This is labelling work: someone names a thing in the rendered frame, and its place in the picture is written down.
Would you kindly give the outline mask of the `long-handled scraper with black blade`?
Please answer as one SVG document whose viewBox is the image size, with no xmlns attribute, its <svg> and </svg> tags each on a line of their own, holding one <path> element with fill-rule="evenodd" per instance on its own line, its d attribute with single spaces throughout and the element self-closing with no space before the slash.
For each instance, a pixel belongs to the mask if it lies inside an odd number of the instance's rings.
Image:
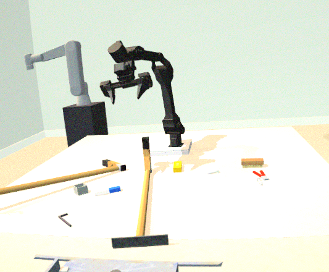
<svg viewBox="0 0 329 272">
<path fill-rule="evenodd" d="M 149 181 L 152 173 L 151 155 L 149 147 L 149 137 L 142 137 L 143 156 L 144 156 L 144 181 L 140 201 L 140 213 L 136 236 L 131 237 L 111 237 L 112 248 L 134 248 L 134 247 L 149 247 L 157 245 L 168 245 L 168 234 L 162 235 L 145 235 L 146 230 L 146 212 L 148 205 Z"/>
</svg>

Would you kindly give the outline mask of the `red-handled pliers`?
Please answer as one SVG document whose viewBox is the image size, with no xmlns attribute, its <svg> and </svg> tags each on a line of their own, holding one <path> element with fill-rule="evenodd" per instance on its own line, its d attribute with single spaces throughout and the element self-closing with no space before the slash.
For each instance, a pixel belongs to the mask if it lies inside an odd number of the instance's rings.
<svg viewBox="0 0 329 272">
<path fill-rule="evenodd" d="M 265 175 L 265 173 L 263 171 L 259 171 L 259 172 L 261 173 L 261 175 L 258 172 L 255 172 L 255 171 L 253 171 L 252 173 L 254 173 L 255 175 L 257 175 L 261 178 L 263 178 L 263 180 L 265 180 L 265 181 L 268 180 L 268 177 Z"/>
</svg>

